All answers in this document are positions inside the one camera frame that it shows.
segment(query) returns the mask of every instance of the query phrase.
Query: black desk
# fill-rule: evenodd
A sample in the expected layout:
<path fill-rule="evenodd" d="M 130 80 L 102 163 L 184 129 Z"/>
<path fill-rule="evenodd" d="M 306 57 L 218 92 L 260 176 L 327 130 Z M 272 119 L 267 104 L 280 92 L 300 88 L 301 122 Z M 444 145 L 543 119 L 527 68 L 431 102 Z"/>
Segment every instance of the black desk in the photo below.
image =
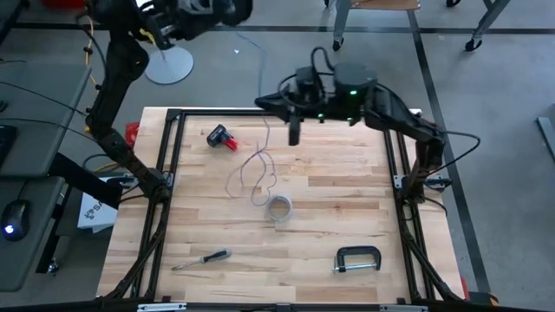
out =
<path fill-rule="evenodd" d="M 0 181 L 0 209 L 17 199 L 24 179 L 3 179 Z M 22 192 L 22 199 L 30 205 L 29 222 L 32 226 L 26 237 L 18 242 L 9 242 L 0 236 L 0 291 L 17 291 L 23 286 L 35 254 L 46 231 L 56 201 L 63 187 L 63 179 L 48 177 L 33 179 Z"/>
<path fill-rule="evenodd" d="M 0 81 L 77 107 L 89 73 L 90 68 L 84 65 L 6 63 L 0 67 Z M 3 84 L 0 84 L 0 100 L 9 103 L 0 113 L 0 124 L 13 125 L 18 131 L 14 146 L 0 167 L 0 211 L 16 199 L 25 180 L 29 182 L 23 198 L 32 205 L 32 231 L 27 237 L 15 243 L 0 237 L 0 291 L 16 291 L 23 285 L 51 218 L 55 219 L 54 227 L 47 234 L 36 271 L 46 272 L 45 268 L 48 268 L 54 255 L 58 242 L 56 227 L 64 206 L 57 205 L 56 200 L 64 182 L 69 185 L 68 190 L 75 187 L 113 207 L 117 207 L 121 189 L 102 182 L 58 152 L 66 133 L 65 127 L 69 126 L 74 115 L 71 109 Z M 61 127 L 32 121 L 3 120 L 9 118 L 44 120 Z"/>
<path fill-rule="evenodd" d="M 0 68 L 0 81 L 27 88 L 75 108 L 87 85 L 89 73 L 90 68 L 84 65 L 8 63 Z M 10 104 L 0 113 L 0 119 L 45 120 L 67 127 L 74 115 L 70 109 L 57 103 L 2 84 L 0 100 Z M 46 176 L 66 130 L 28 121 L 0 120 L 0 124 L 13 125 L 18 130 L 17 140 L 0 167 L 0 177 Z"/>

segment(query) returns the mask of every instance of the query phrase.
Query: floor stripe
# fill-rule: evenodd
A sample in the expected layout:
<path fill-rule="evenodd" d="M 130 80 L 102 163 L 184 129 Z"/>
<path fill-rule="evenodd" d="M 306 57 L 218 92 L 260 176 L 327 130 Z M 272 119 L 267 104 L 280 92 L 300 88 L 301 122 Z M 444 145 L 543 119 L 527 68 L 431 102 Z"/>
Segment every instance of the floor stripe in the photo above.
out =
<path fill-rule="evenodd" d="M 15 23 L 14 29 L 52 29 L 52 30 L 81 30 L 73 23 Z M 95 25 L 95 30 L 108 30 L 106 26 Z M 333 26 L 255 26 L 239 25 L 229 27 L 218 25 L 208 31 L 246 31 L 246 32 L 333 32 Z M 412 29 L 409 27 L 345 27 L 345 33 L 363 34 L 410 34 Z M 421 34 L 438 35 L 471 35 L 474 29 L 471 28 L 419 28 Z M 486 34 L 490 35 L 555 35 L 555 29 L 488 29 Z"/>
<path fill-rule="evenodd" d="M 418 31 L 418 22 L 416 21 L 415 13 L 408 11 L 408 20 L 410 21 L 410 26 L 413 31 L 413 39 L 415 40 L 416 54 L 418 56 L 418 62 L 420 63 L 420 68 L 422 72 L 422 78 L 424 79 L 424 84 L 426 86 L 426 92 L 428 93 L 428 99 L 430 101 L 430 107 L 432 108 L 432 115 L 434 116 L 434 121 L 440 127 L 445 127 L 445 121 L 443 120 L 443 114 L 441 112 L 440 102 L 437 98 L 437 93 L 435 92 L 434 81 L 432 79 L 432 74 L 428 66 L 428 59 L 426 58 L 426 52 L 424 50 L 424 44 L 422 42 L 422 37 Z M 453 148 L 447 140 L 444 151 L 445 161 L 451 161 L 454 159 Z M 489 282 L 487 281 L 486 268 L 482 261 L 482 256 L 480 253 L 480 247 L 478 245 L 478 240 L 476 238 L 476 233 L 474 231 L 474 226 L 472 219 L 470 218 L 470 211 L 468 210 L 467 199 L 465 198 L 465 193 L 462 189 L 462 183 L 460 182 L 459 170 L 457 165 L 453 164 L 447 168 L 449 177 L 453 181 L 451 188 L 453 189 L 454 200 L 457 205 L 457 211 L 459 212 L 460 222 L 462 224 L 462 233 L 467 243 L 468 255 L 470 256 L 470 264 L 473 268 L 474 277 L 476 279 L 476 285 L 478 286 L 479 292 L 489 292 Z"/>

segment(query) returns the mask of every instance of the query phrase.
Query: desk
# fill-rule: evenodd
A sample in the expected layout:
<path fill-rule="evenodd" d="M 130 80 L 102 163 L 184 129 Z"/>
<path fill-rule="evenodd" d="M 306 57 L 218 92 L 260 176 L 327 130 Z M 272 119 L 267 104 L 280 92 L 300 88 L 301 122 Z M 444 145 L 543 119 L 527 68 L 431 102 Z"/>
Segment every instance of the desk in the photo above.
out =
<path fill-rule="evenodd" d="M 0 209 L 17 199 L 24 181 L 0 180 Z M 18 242 L 9 242 L 0 236 L 0 291 L 17 291 L 23 286 L 62 187 L 63 179 L 57 177 L 34 179 L 25 186 L 21 198 L 31 203 L 29 223 L 32 226 L 27 236 Z"/>
<path fill-rule="evenodd" d="M 135 152 L 147 166 L 155 166 L 166 112 L 163 107 L 143 112 Z M 376 303 L 409 298 L 383 134 L 362 123 L 348 127 L 343 122 L 320 125 L 307 120 L 301 144 L 293 147 L 287 144 L 287 126 L 273 117 L 267 120 L 268 151 L 277 170 L 271 192 L 291 198 L 292 218 L 275 224 L 263 208 L 250 202 L 251 188 L 261 174 L 259 160 L 245 169 L 245 189 L 238 176 L 233 177 L 230 191 L 237 198 L 225 192 L 228 174 L 253 153 L 257 141 L 264 141 L 260 117 L 187 117 L 156 298 L 241 303 Z M 238 140 L 236 153 L 206 144 L 206 136 L 219 123 Z M 268 185 L 268 179 L 262 185 Z M 257 198 L 262 192 L 257 190 Z M 463 296 L 445 213 L 433 204 L 420 208 L 428 257 L 452 290 Z M 112 290 L 135 261 L 146 211 L 144 198 L 121 204 L 98 295 Z M 332 274 L 337 250 L 360 244 L 381 250 L 382 269 Z M 224 247 L 233 252 L 224 261 L 170 270 Z M 423 294 L 421 275 L 417 281 Z"/>
<path fill-rule="evenodd" d="M 87 85 L 89 73 L 90 68 L 84 65 L 7 63 L 0 68 L 0 81 L 27 88 L 75 108 Z M 69 126 L 74 112 L 42 97 L 2 84 L 0 100 L 10 104 L 0 113 L 0 123 L 16 126 L 18 130 L 16 142 L 0 166 L 0 177 L 46 176 L 66 133 L 63 127 Z M 62 127 L 2 118 L 46 120 Z"/>

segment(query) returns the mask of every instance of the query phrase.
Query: screwdriver handle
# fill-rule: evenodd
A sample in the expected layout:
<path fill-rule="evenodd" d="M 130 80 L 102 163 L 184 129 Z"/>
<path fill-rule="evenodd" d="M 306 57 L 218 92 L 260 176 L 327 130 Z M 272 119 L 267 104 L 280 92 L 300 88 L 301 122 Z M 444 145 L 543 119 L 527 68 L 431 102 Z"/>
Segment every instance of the screwdriver handle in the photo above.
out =
<path fill-rule="evenodd" d="M 225 259 L 232 255 L 232 251 L 229 249 L 219 250 L 215 253 L 211 254 L 210 256 L 205 256 L 200 258 L 201 263 L 207 263 L 209 261 L 221 260 Z"/>

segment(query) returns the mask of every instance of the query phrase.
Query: red object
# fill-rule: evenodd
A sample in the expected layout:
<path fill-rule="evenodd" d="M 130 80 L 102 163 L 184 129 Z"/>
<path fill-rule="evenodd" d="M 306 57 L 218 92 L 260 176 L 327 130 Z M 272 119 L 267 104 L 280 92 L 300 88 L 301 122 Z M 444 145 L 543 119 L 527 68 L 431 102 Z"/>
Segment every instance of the red object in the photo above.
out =
<path fill-rule="evenodd" d="M 229 138 L 228 140 L 222 141 L 222 144 L 224 144 L 225 146 L 229 147 L 229 149 L 231 149 L 232 151 L 237 151 L 237 140 L 235 140 L 234 138 Z"/>
<path fill-rule="evenodd" d="M 139 134 L 139 122 L 129 122 L 125 125 L 125 141 L 131 146 L 135 146 Z"/>
<path fill-rule="evenodd" d="M 462 292 L 465 294 L 465 299 L 470 299 L 470 296 L 468 295 L 467 279 L 461 276 L 460 283 L 462 283 Z"/>
<path fill-rule="evenodd" d="M 49 9 L 73 10 L 85 7 L 83 0 L 42 0 L 42 4 Z"/>

